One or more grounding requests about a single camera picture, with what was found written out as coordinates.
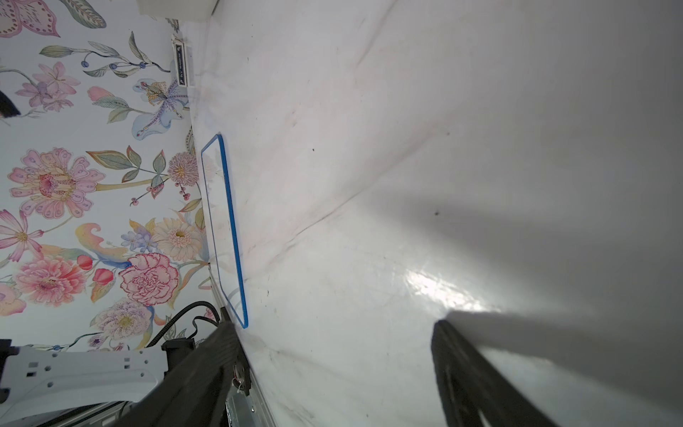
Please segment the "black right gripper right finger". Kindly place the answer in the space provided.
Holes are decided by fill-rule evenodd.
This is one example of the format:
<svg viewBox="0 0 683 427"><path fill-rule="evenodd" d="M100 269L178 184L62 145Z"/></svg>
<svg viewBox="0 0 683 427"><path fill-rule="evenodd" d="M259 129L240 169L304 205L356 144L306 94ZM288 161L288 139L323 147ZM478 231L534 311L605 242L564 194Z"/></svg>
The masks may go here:
<svg viewBox="0 0 683 427"><path fill-rule="evenodd" d="M430 349L447 425L555 425L447 320L434 324Z"/></svg>

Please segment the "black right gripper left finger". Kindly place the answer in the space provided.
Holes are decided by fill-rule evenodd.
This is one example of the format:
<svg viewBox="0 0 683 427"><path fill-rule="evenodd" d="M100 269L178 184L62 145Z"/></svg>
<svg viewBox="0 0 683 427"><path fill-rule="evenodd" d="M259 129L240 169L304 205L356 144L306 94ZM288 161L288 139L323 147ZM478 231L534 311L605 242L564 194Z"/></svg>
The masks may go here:
<svg viewBox="0 0 683 427"><path fill-rule="evenodd" d="M235 325L223 322L116 425L227 426L226 400L239 349Z"/></svg>

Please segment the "blue-framed whiteboard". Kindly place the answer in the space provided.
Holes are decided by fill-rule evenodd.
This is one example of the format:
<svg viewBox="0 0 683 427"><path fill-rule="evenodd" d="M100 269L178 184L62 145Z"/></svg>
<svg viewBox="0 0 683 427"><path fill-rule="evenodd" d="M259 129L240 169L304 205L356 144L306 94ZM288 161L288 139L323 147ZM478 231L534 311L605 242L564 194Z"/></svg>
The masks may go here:
<svg viewBox="0 0 683 427"><path fill-rule="evenodd" d="M217 292L235 321L249 327L247 293L231 188L227 144L217 133L199 152L210 265Z"/></svg>

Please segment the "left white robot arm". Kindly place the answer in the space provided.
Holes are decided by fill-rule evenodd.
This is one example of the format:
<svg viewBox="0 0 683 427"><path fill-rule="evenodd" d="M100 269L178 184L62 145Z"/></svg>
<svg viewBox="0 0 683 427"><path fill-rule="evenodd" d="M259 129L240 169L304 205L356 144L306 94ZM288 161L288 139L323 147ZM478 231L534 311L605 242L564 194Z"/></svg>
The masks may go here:
<svg viewBox="0 0 683 427"><path fill-rule="evenodd" d="M196 348L192 339L115 352L67 352L1 341L1 425L114 402L140 402Z"/></svg>

